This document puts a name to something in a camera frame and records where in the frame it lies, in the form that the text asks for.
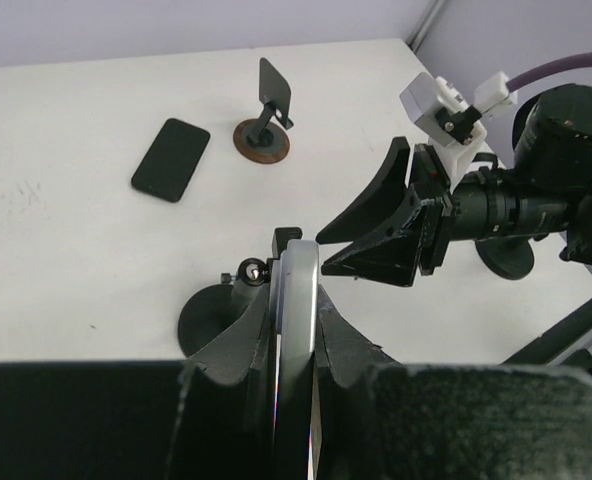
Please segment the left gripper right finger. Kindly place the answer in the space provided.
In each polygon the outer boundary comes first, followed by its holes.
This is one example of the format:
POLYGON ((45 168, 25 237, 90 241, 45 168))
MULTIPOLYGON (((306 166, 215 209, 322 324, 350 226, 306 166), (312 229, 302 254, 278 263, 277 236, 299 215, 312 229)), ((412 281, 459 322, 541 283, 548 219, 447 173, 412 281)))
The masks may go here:
POLYGON ((592 376, 569 366, 402 364, 317 305, 318 479, 592 479, 592 376))

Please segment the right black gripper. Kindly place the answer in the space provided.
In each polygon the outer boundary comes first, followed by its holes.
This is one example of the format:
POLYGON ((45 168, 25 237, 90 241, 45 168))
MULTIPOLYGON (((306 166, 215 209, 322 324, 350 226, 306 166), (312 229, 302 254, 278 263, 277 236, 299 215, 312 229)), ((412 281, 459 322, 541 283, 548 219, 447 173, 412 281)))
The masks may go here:
POLYGON ((375 176, 364 190, 317 235, 320 245, 350 243, 325 260, 324 276, 357 277, 410 287, 417 269, 432 275, 443 264, 458 202, 435 149, 414 147, 408 186, 414 207, 401 207, 411 147, 394 137, 375 176))

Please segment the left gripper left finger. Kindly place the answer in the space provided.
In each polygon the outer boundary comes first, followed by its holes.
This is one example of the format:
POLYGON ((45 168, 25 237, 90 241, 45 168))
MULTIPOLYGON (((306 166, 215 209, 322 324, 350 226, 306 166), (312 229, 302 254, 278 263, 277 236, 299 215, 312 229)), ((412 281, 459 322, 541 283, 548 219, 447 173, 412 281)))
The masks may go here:
POLYGON ((269 293, 190 358, 0 363, 0 479, 268 479, 269 293))

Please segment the black phone stand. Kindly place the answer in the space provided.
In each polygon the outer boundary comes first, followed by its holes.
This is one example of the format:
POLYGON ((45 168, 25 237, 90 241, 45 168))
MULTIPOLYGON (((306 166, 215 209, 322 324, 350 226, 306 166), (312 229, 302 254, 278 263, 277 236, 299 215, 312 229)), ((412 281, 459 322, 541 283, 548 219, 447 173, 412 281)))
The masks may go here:
POLYGON ((527 237, 477 240, 475 248, 485 266, 506 280, 521 280, 534 268, 535 257, 527 237))
POLYGON ((243 315, 260 288, 270 282, 273 263, 288 242, 302 236, 300 227, 276 228, 270 257, 242 260, 234 274, 222 273, 219 284, 201 289, 186 302, 177 324, 178 343, 186 357, 201 350, 243 315))

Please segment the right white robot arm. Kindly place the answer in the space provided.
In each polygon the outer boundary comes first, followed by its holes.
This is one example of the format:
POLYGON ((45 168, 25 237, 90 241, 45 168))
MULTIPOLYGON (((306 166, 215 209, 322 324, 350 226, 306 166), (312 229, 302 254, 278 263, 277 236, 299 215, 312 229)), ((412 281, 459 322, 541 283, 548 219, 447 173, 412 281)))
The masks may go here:
POLYGON ((322 272, 408 287, 442 265, 451 243, 471 241, 492 272, 519 280, 534 265, 531 242, 560 232, 560 258, 592 267, 592 87, 530 99, 512 142, 512 168, 478 153, 478 169, 452 185, 433 147, 394 138, 367 187, 317 234, 339 246, 322 272))

